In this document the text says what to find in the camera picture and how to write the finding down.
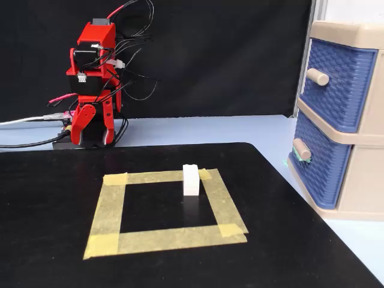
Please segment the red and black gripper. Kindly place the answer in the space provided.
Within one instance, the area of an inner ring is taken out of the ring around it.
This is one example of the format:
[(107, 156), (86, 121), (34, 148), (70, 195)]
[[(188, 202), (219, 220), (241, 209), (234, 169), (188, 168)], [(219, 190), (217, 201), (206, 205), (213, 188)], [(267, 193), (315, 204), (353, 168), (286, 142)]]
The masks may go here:
[(79, 146), (89, 146), (85, 128), (96, 114), (93, 104), (103, 104), (103, 119), (106, 127), (103, 136), (104, 146), (115, 138), (113, 106), (116, 105), (116, 73), (114, 71), (66, 72), (71, 93), (77, 95), (77, 108), (72, 118), (71, 142)]

